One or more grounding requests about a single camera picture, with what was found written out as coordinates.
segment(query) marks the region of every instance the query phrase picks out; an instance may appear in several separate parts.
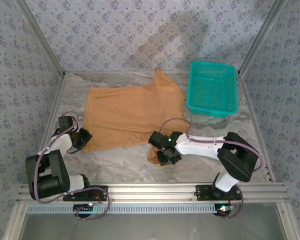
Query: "orange cloth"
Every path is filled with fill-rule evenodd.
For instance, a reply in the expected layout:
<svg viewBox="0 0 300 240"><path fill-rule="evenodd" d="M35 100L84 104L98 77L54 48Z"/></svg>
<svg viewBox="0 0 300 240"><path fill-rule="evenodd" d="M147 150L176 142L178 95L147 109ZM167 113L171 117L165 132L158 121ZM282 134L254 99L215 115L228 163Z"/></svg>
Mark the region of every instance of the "orange cloth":
<svg viewBox="0 0 300 240"><path fill-rule="evenodd" d="M92 138L83 152L147 144L153 131L158 131L164 121L185 117L185 99L179 86L160 69L150 85L91 88L83 127ZM162 133L185 132L188 127L186 122L170 121ZM156 151L153 148L147 159L159 164Z"/></svg>

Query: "wall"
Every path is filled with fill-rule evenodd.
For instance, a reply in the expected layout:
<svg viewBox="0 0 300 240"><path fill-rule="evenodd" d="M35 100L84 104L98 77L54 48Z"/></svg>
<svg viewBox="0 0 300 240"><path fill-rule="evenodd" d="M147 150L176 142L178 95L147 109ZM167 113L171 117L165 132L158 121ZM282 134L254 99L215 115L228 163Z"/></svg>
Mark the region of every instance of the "wall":
<svg viewBox="0 0 300 240"><path fill-rule="evenodd" d="M26 0L65 71L237 69L273 0Z"/></svg>
<svg viewBox="0 0 300 240"><path fill-rule="evenodd" d="M300 0L288 0L244 80L272 168L300 220Z"/></svg>
<svg viewBox="0 0 300 240"><path fill-rule="evenodd" d="M0 238L59 80L13 0L0 0Z"/></svg>

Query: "enclosure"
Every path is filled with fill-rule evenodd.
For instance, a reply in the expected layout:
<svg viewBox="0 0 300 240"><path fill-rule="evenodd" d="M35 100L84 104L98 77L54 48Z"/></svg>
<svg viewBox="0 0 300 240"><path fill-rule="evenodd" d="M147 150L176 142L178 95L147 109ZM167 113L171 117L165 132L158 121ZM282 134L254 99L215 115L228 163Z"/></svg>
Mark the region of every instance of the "enclosure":
<svg viewBox="0 0 300 240"><path fill-rule="evenodd" d="M160 68L186 96L193 61L237 70L236 114L197 115L186 104L183 111L194 135L236 132L263 155L265 167L242 184L244 210L229 224L174 208L177 217L110 214L95 230L111 239L221 239L219 226L242 239L300 239L300 0L0 0L0 239L76 239L85 229L92 238L93 222L29 210L26 157L50 141L62 113L78 112L83 124L91 87L146 86ZM107 183L115 200L139 194L133 204L156 200L170 207L191 204L190 188L211 183L222 170L219 162L193 155L158 167L147 161L149 149L78 152L64 161L70 174ZM187 198L165 202L166 188ZM117 228L105 227L108 222ZM132 226L144 232L124 231Z"/></svg>

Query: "plastic basket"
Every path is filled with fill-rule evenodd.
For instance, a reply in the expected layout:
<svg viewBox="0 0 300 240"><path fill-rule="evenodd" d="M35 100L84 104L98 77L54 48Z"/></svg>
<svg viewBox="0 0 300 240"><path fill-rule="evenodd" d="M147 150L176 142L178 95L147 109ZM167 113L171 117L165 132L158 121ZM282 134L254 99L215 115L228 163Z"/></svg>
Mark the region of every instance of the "plastic basket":
<svg viewBox="0 0 300 240"><path fill-rule="evenodd" d="M186 104L193 114L225 118L238 111L237 74L231 65L191 63Z"/></svg>

